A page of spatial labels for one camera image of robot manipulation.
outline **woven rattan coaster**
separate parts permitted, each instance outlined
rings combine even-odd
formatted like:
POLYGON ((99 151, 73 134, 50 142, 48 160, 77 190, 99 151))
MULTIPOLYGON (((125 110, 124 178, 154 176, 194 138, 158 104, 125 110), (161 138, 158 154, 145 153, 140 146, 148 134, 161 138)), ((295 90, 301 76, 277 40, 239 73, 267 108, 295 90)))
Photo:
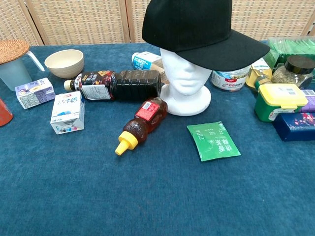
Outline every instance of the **woven rattan coaster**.
POLYGON ((0 64, 20 58, 29 49, 29 44, 22 40, 0 41, 0 64))

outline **pitcher handle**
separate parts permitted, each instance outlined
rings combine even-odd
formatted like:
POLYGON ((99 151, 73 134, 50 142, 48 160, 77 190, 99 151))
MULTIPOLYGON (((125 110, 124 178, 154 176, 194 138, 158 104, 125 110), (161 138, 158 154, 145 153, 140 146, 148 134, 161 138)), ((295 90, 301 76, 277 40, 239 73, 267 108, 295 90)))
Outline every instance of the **pitcher handle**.
POLYGON ((29 55, 29 57, 32 59, 32 61, 35 63, 35 65, 38 67, 38 69, 40 69, 41 71, 45 71, 42 64, 39 62, 39 60, 37 60, 37 58, 35 57, 35 55, 31 51, 28 51, 26 54, 29 55))

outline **cream ceramic bowl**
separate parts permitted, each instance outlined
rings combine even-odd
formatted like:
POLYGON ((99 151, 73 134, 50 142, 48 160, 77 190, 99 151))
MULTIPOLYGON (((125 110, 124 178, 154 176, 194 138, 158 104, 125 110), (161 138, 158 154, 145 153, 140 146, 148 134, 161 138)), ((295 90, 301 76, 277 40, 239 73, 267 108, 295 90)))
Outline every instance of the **cream ceramic bowl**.
POLYGON ((84 56, 79 50, 62 50, 46 58, 45 66, 57 77, 72 79, 83 70, 84 56))

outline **dark blue box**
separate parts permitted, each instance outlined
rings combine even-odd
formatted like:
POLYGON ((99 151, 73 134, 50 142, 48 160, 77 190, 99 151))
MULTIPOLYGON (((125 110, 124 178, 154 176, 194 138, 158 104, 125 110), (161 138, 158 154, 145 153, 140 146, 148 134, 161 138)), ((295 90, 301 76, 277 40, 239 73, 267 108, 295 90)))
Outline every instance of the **dark blue box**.
POLYGON ((315 113, 280 113, 273 125, 283 141, 315 140, 315 113))

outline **purple box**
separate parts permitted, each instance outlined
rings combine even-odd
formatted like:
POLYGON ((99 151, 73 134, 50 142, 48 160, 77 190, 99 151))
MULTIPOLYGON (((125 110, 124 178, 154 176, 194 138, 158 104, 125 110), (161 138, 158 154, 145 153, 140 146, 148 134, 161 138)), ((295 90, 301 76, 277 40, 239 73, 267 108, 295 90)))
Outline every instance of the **purple box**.
POLYGON ((302 107, 300 112, 315 112, 315 92, 313 90, 302 90, 305 94, 308 104, 302 107))
POLYGON ((315 140, 315 112, 280 113, 273 126, 283 141, 315 140))
POLYGON ((24 109, 55 99, 54 88, 47 78, 17 86, 15 93, 24 109))

